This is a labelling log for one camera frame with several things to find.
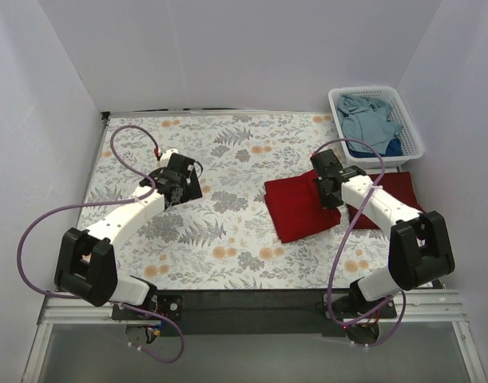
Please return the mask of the folded dark red t shirt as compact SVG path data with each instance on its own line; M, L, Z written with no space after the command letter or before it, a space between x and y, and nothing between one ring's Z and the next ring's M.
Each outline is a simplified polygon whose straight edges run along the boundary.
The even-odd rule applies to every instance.
M379 185L400 202L413 207L419 211L423 208L419 205L413 188L411 174L409 172L391 172L386 173L380 180ZM362 214L356 221L355 230L379 230L370 219Z

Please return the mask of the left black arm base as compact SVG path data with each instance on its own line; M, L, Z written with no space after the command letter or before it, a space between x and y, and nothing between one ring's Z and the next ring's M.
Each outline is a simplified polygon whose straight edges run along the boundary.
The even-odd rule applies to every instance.
M173 321L181 318L183 298L177 294L153 294L146 298L142 305L137 306L139 310L146 310L165 316ZM125 308L119 304L113 305L111 313L113 320L145 320L148 318L155 319L149 314L142 314L134 310Z

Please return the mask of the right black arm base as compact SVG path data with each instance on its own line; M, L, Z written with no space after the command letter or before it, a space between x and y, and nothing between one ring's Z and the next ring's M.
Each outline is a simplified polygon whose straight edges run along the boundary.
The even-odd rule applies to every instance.
M355 302L351 302L348 294L336 294L331 298L331 307L333 314L340 321L346 321L365 315L366 312L374 309L379 303L384 301L384 298L373 302L365 302L360 305ZM369 314L365 319L394 319L397 317L397 311L394 303L387 303L382 306L377 312Z

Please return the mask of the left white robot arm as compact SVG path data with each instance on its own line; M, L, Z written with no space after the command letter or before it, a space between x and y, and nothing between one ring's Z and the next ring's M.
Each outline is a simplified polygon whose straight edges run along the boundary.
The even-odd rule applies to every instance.
M196 170L200 163L168 150L160 167L142 179L129 202L80 231L69 229L62 238L54 276L57 288L94 306L127 303L139 318L151 318L158 308L156 287L120 274L116 252L148 221L168 208L202 197Z

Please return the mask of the white plastic basket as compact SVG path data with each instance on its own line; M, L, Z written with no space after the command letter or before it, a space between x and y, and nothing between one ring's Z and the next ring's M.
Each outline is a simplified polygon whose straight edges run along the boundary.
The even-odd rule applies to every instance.
M333 114L335 128L340 138L343 138L340 120L336 114L336 106L341 95L354 95L359 97L374 97L385 101L392 107L389 114L391 120L403 126L399 134L401 156L388 156L384 162L388 168L397 168L409 160L417 160L424 154L423 143L417 129L407 111L405 104L395 88L385 85L353 86L332 89L328 92L329 105Z

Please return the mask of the dark blue t shirt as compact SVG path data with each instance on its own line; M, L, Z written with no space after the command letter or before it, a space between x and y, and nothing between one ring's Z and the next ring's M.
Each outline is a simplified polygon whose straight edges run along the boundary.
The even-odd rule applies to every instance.
M351 150L350 148L348 149L349 153L351 156L356 157L356 158L375 158L376 155L373 152L356 152ZM387 149L384 153L380 154L381 157L392 157L392 156L402 156L403 151L402 151L402 146L401 142L398 138L395 138L390 141L390 143L387 146Z

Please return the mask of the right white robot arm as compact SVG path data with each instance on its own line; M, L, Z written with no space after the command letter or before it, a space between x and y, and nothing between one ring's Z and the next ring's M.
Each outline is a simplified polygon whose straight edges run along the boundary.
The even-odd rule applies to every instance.
M345 168L331 150L311 156L323 207L355 207L387 235L387 265L351 283L346 297L331 307L367 317L402 290L413 290L454 272L446 221L436 211L422 212L384 191L356 166Z

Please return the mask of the light blue t shirt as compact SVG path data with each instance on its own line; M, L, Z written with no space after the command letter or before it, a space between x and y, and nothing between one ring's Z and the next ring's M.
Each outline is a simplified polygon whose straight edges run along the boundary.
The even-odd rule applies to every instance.
M341 95L336 106L347 147L356 152L384 153L391 140L399 138L403 126L391 120L392 107L385 101L374 97Z

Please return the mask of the aluminium frame rail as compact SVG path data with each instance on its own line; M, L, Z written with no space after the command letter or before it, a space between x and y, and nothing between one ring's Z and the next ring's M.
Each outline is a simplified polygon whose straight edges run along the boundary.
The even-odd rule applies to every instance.
M466 322L456 290L412 290L406 293L403 322ZM95 307L82 300L47 298L38 324L116 324L113 306Z

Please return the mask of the floral patterned table mat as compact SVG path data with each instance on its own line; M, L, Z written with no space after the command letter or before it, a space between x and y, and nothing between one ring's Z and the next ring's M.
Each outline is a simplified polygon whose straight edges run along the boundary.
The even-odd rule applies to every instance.
M161 289L345 288L387 264L380 230L347 231L348 210L330 230L283 244L264 202L269 180L311 169L310 155L337 137L327 114L113 117L87 192L85 228L128 197L138 172L156 168L153 147L177 149L203 166L202 197L151 219L117 251L122 274Z

